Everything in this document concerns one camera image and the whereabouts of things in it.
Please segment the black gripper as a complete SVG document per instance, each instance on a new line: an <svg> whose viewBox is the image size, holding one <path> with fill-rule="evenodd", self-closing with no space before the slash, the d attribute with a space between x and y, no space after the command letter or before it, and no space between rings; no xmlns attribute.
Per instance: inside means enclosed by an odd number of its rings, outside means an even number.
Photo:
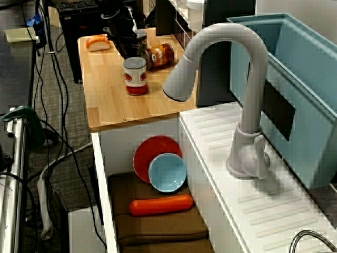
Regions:
<svg viewBox="0 0 337 253"><path fill-rule="evenodd" d="M144 51L142 42L136 39L134 19L126 16L104 16L107 38L115 42L115 47L123 59L141 57Z"/></svg>

